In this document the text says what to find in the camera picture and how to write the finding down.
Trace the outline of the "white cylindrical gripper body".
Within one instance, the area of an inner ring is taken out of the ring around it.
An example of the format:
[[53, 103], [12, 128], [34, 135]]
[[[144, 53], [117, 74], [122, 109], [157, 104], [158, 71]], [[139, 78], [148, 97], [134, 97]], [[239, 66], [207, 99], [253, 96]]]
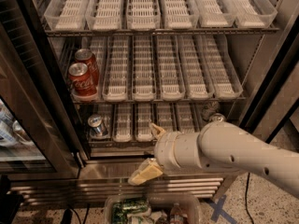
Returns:
[[155, 145], [156, 161], [165, 171], [210, 169], [212, 164], [199, 147], [199, 136], [200, 133], [163, 134]]

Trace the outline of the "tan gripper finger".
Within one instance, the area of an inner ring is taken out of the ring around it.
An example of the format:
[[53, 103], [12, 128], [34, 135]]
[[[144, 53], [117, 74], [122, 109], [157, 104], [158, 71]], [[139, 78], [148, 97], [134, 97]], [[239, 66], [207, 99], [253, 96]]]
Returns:
[[163, 168], [154, 158], [145, 159], [128, 179], [132, 186], [139, 186], [145, 182], [162, 175]]
[[160, 139], [166, 133], [166, 130], [163, 127], [158, 126], [155, 123], [151, 123], [149, 128], [156, 139]]

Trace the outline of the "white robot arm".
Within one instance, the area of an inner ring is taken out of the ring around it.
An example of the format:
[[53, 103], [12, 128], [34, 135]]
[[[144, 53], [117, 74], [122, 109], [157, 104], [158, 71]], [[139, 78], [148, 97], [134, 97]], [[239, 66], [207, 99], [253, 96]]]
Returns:
[[157, 137], [154, 157], [131, 174], [128, 183], [133, 186], [172, 172], [245, 171], [294, 197], [299, 195], [299, 155], [294, 151], [266, 144], [225, 121], [209, 122], [198, 133], [167, 132], [155, 124], [150, 127]]

